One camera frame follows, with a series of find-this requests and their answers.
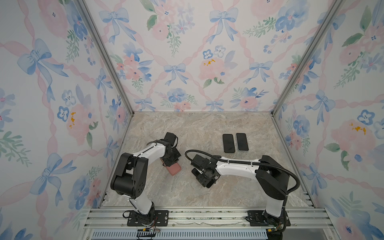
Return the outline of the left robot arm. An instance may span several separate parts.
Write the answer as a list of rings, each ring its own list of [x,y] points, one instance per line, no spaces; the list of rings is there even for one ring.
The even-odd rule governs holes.
[[[141,151],[120,156],[110,188],[128,197],[136,213],[146,216],[154,208],[153,202],[144,193],[149,165],[160,159],[172,176],[181,171],[178,163],[181,154],[177,144],[178,138],[155,140]]]

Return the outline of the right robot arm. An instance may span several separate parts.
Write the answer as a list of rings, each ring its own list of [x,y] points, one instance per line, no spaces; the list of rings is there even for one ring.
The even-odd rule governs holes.
[[[194,167],[192,173],[205,188],[210,188],[221,176],[227,175],[257,180],[268,196],[267,215],[275,218],[282,216],[290,175],[271,157],[263,155],[260,160],[243,161],[195,155],[190,161]]]

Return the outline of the pink phone case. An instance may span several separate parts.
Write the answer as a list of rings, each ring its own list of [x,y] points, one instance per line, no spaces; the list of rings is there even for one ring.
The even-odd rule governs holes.
[[[180,166],[179,163],[174,163],[170,167],[168,167],[163,161],[163,166],[166,167],[166,169],[172,176],[175,176],[177,173],[179,173],[182,170],[182,167]]]

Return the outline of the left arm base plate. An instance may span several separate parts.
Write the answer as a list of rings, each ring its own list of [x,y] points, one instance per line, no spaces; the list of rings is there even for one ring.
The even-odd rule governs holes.
[[[147,215],[135,211],[125,211],[123,217],[127,220],[128,227],[166,227],[169,221],[169,211],[154,210]]]

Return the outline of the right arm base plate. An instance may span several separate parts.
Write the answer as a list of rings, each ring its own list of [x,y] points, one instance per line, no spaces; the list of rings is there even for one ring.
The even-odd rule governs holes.
[[[274,217],[269,215],[265,210],[250,210],[247,211],[245,219],[250,223],[251,227],[283,228],[284,226],[291,226],[291,222],[286,211],[282,211],[280,217]]]

